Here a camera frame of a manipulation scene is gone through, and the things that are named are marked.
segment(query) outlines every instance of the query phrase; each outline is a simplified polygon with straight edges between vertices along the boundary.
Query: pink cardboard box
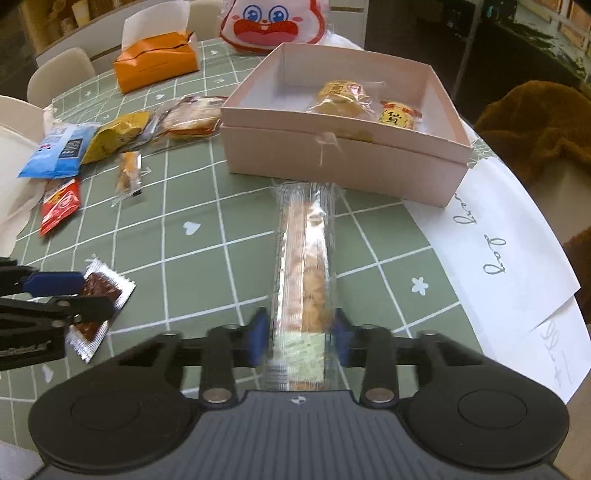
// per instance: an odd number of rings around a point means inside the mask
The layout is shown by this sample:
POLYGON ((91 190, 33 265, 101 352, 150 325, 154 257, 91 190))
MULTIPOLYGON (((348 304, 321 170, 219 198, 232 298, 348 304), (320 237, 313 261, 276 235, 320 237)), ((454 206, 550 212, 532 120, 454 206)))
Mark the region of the pink cardboard box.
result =
POLYGON ((231 172, 333 181, 441 207, 472 155, 456 109, 429 65, 348 48, 280 45, 228 99, 222 122, 231 172), (419 109, 423 121, 413 131, 307 113, 331 80, 385 82, 382 99, 419 109), (322 132, 334 133, 338 147, 319 143, 322 132))

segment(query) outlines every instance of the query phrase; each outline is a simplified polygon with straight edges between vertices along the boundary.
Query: blue snack package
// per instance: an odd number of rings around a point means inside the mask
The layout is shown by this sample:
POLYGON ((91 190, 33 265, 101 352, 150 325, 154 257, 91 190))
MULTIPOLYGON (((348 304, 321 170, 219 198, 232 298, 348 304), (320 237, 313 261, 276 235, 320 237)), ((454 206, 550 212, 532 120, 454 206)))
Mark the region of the blue snack package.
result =
POLYGON ((53 126, 18 177, 63 179, 78 175, 82 157, 99 127, 93 122, 53 126))

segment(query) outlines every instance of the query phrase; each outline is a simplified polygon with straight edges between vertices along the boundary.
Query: wrapped cookie roll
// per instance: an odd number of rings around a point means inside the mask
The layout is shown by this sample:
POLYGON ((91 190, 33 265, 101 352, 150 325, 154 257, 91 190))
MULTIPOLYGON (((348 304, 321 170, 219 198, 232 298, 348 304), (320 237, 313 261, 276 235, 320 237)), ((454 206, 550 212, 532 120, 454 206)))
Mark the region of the wrapped cookie roll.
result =
POLYGON ((264 371, 267 389, 338 388, 338 364, 329 334, 336 192, 335 185, 321 183, 284 183, 277 188, 280 224, 264 371))

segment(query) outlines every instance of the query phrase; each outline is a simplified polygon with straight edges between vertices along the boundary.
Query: table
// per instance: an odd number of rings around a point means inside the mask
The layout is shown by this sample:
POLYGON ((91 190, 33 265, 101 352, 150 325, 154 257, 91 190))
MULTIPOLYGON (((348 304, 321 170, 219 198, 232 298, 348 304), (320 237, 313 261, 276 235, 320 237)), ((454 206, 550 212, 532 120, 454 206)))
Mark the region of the table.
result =
MULTIPOLYGON (((56 98, 57 118, 108 122, 173 97, 202 92, 229 95, 260 62, 219 40, 200 47, 202 70, 121 95, 112 72, 56 98)), ((477 140, 474 161, 490 156, 477 140)), ((116 165, 82 168, 83 207, 49 239, 39 238, 33 212, 13 257, 42 270, 84 270, 96 254, 136 282, 130 301, 90 365, 67 347, 65 359, 2 372, 0 440, 34 448, 27 429, 31 405, 50 387, 165 330, 185 337, 247 322, 269 305, 278 213, 274 180, 230 174, 221 136, 147 151, 142 195, 111 206, 116 165)), ((354 190, 337 201, 336 252, 339 305, 354 323, 373 323, 399 335, 431 329, 475 349, 478 341, 437 255, 395 198, 354 190)), ((401 394, 415 391, 409 367, 399 367, 401 394)), ((343 386, 359 391, 361 369, 345 372, 343 386)), ((240 392, 257 388, 251 369, 236 369, 240 392)), ((183 383, 196 395, 199 367, 183 383)))

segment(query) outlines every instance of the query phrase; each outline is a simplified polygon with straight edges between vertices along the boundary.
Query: cartoon bunny bag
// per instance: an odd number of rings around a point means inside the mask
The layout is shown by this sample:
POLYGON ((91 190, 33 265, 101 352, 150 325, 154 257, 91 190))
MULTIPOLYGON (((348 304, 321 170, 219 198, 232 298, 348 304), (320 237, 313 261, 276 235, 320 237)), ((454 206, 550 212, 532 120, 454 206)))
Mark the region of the cartoon bunny bag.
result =
POLYGON ((229 0, 220 36, 239 51, 258 54, 283 42, 320 41, 327 28, 328 0, 277 1, 229 0))

